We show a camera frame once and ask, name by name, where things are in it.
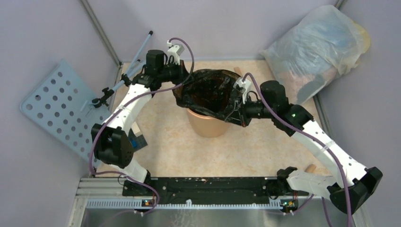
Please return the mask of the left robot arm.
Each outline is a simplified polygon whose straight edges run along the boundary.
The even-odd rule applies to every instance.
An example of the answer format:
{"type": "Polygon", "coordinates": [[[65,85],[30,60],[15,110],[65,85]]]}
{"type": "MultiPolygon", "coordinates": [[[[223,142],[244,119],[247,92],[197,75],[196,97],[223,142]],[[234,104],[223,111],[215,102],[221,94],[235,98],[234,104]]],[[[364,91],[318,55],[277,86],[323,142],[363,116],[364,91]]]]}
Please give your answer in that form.
{"type": "Polygon", "coordinates": [[[155,93],[162,92],[162,83],[172,82],[178,86],[187,79],[189,73],[180,59],[182,52],[180,45],[170,47],[167,52],[148,51],[143,71],[132,79],[124,78],[129,90],[120,105],[91,130],[95,159],[135,181],[133,188],[139,195],[149,194],[152,183],[146,179],[147,169],[133,157],[138,147],[133,144],[136,135],[132,126],[145,104],[155,93]]]}

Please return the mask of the large translucent trash bag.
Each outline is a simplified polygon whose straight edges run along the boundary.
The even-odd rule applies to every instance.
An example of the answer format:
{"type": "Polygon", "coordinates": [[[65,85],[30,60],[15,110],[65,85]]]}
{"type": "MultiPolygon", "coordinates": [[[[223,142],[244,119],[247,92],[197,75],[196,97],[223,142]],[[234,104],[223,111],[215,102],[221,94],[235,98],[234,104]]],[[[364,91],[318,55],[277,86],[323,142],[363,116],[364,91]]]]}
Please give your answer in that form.
{"type": "Polygon", "coordinates": [[[368,32],[333,5],[318,7],[260,54],[289,101],[301,105],[357,67],[368,32]]]}

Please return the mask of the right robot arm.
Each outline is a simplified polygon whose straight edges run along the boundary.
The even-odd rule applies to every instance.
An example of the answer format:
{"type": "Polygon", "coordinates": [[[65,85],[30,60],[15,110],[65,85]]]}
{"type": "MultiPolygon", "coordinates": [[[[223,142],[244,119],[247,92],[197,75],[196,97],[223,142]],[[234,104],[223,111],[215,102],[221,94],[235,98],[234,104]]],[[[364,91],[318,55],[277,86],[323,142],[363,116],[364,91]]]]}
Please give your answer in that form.
{"type": "Polygon", "coordinates": [[[274,80],[263,82],[257,93],[259,100],[248,97],[251,82],[238,79],[234,88],[242,94],[240,110],[243,126],[251,118],[271,119],[289,137],[301,143],[331,173],[322,176],[288,167],[277,172],[277,188],[281,194],[303,191],[329,199],[341,212],[354,214],[375,192],[383,173],[377,167],[367,168],[345,152],[320,127],[302,106],[290,104],[285,88],[274,80]]]}

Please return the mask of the orange plastic trash bin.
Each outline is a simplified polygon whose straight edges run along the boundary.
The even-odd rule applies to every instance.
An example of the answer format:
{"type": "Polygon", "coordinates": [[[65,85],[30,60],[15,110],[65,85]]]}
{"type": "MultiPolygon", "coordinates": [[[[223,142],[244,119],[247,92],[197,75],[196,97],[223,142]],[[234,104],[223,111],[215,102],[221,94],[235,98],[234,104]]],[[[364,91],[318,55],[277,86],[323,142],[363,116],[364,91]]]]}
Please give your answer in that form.
{"type": "Polygon", "coordinates": [[[190,109],[186,109],[186,113],[192,129],[202,137],[219,137],[226,133],[230,127],[229,123],[196,113],[190,109]]]}

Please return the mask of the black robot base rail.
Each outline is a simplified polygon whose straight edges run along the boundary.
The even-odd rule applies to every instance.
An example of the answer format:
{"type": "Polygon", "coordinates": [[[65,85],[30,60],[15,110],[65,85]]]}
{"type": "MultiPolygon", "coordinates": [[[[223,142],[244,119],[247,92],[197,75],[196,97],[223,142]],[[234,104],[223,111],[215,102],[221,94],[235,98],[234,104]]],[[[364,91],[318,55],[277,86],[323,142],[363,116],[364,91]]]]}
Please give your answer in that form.
{"type": "Polygon", "coordinates": [[[122,195],[149,197],[159,205],[250,205],[267,204],[280,196],[307,196],[276,177],[151,177],[144,186],[125,180],[122,195]]]}

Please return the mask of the black trash bag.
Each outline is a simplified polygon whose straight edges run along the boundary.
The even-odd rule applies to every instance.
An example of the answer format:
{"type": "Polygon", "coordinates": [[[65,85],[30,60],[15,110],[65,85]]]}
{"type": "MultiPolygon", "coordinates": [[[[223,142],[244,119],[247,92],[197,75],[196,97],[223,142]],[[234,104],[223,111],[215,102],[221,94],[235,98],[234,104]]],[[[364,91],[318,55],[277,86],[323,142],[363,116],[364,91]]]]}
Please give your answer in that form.
{"type": "Polygon", "coordinates": [[[240,76],[229,70],[202,69],[173,90],[176,104],[196,113],[241,126],[241,93],[233,88],[240,76]]]}

